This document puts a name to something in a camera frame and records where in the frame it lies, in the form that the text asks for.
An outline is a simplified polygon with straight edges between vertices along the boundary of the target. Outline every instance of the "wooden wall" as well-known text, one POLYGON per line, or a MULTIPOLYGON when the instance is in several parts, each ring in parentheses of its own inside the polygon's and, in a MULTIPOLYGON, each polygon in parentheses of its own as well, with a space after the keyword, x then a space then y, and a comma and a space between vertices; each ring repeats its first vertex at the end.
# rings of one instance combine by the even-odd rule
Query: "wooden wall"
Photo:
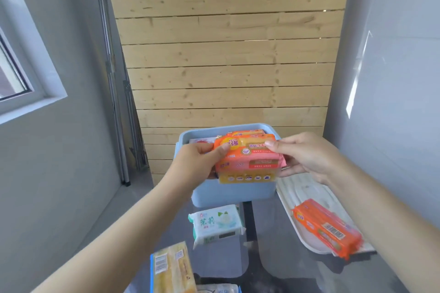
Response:
POLYGON ((112 0, 157 182, 185 130, 322 134, 346 0, 112 0))

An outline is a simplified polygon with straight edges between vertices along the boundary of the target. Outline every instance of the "barcode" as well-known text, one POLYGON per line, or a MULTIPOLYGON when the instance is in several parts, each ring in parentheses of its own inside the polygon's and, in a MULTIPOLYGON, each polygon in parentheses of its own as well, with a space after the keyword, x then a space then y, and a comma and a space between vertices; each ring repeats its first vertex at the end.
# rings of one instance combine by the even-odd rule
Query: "barcode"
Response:
POLYGON ((325 223, 322 226, 325 229, 327 229, 332 235, 336 236, 339 240, 342 240, 345 237, 344 233, 338 231, 335 227, 333 227, 329 223, 325 223))
POLYGON ((176 260, 181 259, 183 256, 184 256, 183 250, 176 252, 176 260))
POLYGON ((167 254, 156 256, 154 258, 154 273, 158 274, 168 270, 167 254))

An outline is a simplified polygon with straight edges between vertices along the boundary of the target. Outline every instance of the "orange soap package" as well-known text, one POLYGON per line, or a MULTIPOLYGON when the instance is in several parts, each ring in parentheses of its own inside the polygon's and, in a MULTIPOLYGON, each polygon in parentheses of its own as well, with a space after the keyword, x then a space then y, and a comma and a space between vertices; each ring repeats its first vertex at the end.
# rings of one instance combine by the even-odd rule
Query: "orange soap package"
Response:
POLYGON ((217 138, 214 148, 231 144, 225 158, 216 164, 220 183, 275 182, 286 161, 265 146, 266 140, 275 141, 275 136, 263 130, 231 132, 217 138))
POLYGON ((334 254, 349 259, 363 244, 362 234, 313 199, 293 209, 294 217, 334 254))

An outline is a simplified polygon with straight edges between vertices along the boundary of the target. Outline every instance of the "glass table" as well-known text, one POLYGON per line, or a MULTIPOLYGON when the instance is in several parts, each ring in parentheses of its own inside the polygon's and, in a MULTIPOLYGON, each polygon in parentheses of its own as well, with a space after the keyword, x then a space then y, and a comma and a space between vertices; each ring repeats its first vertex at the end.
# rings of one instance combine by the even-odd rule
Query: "glass table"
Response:
MULTIPOLYGON (((186 241, 197 284, 232 283, 243 293, 407 293, 393 270, 376 253, 354 255, 348 262, 318 255, 300 241, 278 195, 240 204, 246 234, 192 249, 188 202, 162 235, 156 250, 186 241)), ((146 262, 126 293, 150 290, 146 262)))

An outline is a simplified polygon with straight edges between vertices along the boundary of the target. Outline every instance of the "blue plastic box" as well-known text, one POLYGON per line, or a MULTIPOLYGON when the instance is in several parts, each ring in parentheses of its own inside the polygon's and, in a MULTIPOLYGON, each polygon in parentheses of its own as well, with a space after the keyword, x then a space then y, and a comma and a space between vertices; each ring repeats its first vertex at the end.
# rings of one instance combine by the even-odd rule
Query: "blue plastic box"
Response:
MULTIPOLYGON (((180 135, 179 142, 176 143, 174 157, 183 145, 189 143, 190 139, 224 136, 232 131, 257 129, 263 129, 266 133, 275 135, 276 139, 280 139, 270 125, 262 123, 189 130, 180 135)), ((191 200, 196 207, 218 207, 242 201, 270 198, 275 194, 275 188, 276 182, 220 184, 218 179, 207 179, 194 190, 191 200)))

